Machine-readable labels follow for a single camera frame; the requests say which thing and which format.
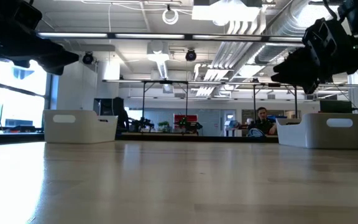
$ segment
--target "white storage bin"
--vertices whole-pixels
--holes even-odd
[[[97,116],[86,110],[44,110],[44,120],[48,143],[92,144],[116,138],[117,116]]]
[[[277,118],[276,121],[280,144],[313,149],[358,149],[358,114],[310,113],[304,114],[302,120]]]

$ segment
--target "computer monitor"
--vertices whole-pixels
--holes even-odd
[[[352,113],[352,102],[340,100],[321,100],[320,112],[322,113]]]

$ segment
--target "red sign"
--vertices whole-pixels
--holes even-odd
[[[180,122],[185,117],[186,117],[186,115],[174,114],[173,115],[173,122],[174,123]],[[197,122],[198,121],[198,116],[197,115],[187,115],[187,121],[188,122]]]

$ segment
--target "security camera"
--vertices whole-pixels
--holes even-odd
[[[189,49],[186,54],[186,61],[192,62],[192,61],[196,60],[196,58],[197,58],[197,54],[194,51],[194,49]]]
[[[82,62],[85,65],[91,65],[92,63],[94,63],[96,60],[93,57],[93,53],[92,52],[86,52],[85,56],[82,58]]]

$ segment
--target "person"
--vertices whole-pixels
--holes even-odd
[[[258,119],[248,126],[248,129],[257,128],[261,130],[265,134],[274,135],[277,133],[276,124],[270,122],[267,119],[267,110],[264,107],[260,107],[257,109]]]

